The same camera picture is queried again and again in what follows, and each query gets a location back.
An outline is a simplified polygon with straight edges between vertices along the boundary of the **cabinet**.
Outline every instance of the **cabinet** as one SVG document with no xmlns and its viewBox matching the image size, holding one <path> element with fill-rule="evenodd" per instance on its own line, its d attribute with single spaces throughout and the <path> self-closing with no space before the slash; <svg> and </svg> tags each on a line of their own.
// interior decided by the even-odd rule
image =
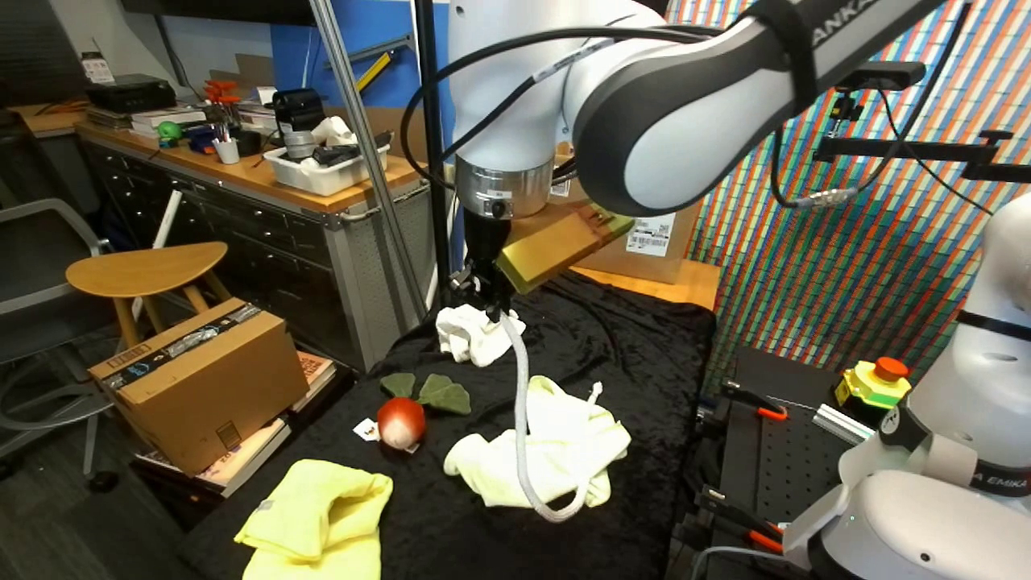
<svg viewBox="0 0 1031 580">
<path fill-rule="evenodd" d="M 114 247 L 148 247 L 172 189 L 181 194 L 166 244 L 221 238 L 232 294 L 283 315 L 290 333 L 352 370 L 370 370 L 420 318 L 398 257 L 364 187 L 310 197 L 274 183 L 260 157 L 215 166 L 158 152 L 118 128 L 80 126 Z M 427 189 L 389 162 L 389 197 L 424 297 L 435 270 Z"/>
</svg>

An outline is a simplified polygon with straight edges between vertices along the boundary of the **cup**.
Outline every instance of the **cup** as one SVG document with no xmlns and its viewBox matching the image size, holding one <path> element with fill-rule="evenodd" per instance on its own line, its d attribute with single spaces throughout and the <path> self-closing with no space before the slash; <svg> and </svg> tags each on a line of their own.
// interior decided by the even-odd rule
<svg viewBox="0 0 1031 580">
<path fill-rule="evenodd" d="M 215 154 L 220 154 L 221 166 L 235 166 L 237 162 L 235 138 L 215 138 Z"/>
</svg>

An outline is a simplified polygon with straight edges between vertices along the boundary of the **white wall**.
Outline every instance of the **white wall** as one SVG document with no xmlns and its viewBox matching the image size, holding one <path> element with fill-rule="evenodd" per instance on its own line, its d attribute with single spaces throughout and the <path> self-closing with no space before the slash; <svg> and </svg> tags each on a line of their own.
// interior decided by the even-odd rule
<svg viewBox="0 0 1031 580">
<path fill-rule="evenodd" d="M 75 53 L 99 49 L 117 75 L 156 75 L 175 82 L 156 17 L 121 13 L 118 0 L 48 0 Z M 209 70 L 235 70 L 235 56 L 270 58 L 270 25 L 165 17 L 188 84 L 203 87 Z"/>
</svg>

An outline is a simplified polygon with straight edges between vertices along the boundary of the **floor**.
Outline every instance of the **floor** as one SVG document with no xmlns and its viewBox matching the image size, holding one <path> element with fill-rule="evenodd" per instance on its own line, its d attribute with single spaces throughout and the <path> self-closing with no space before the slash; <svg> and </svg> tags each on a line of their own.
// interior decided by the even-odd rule
<svg viewBox="0 0 1031 580">
<path fill-rule="evenodd" d="M 109 493 L 85 486 L 85 426 L 52 433 L 0 478 L 3 580 L 189 580 L 175 546 L 183 533 L 129 472 L 131 433 L 99 421 L 98 469 L 118 475 Z"/>
</svg>

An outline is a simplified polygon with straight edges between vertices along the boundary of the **white robot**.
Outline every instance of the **white robot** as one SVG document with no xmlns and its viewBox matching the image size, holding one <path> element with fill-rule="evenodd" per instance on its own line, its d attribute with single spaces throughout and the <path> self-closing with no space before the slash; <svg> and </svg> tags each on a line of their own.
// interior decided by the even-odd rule
<svg viewBox="0 0 1031 580">
<path fill-rule="evenodd" d="M 766 134 L 944 0 L 756 0 L 699 40 L 620 40 L 567 25 L 660 29 L 632 0 L 452 0 L 454 183 L 468 217 L 542 206 L 562 128 L 588 200 L 669 213 L 711 189 Z M 497 111 L 520 84 L 534 84 Z M 840 486 L 787 527 L 787 557 L 817 543 L 857 578 L 1022 578 L 1031 570 L 1031 197 L 998 210 L 965 315 L 929 379 L 840 461 Z"/>
</svg>

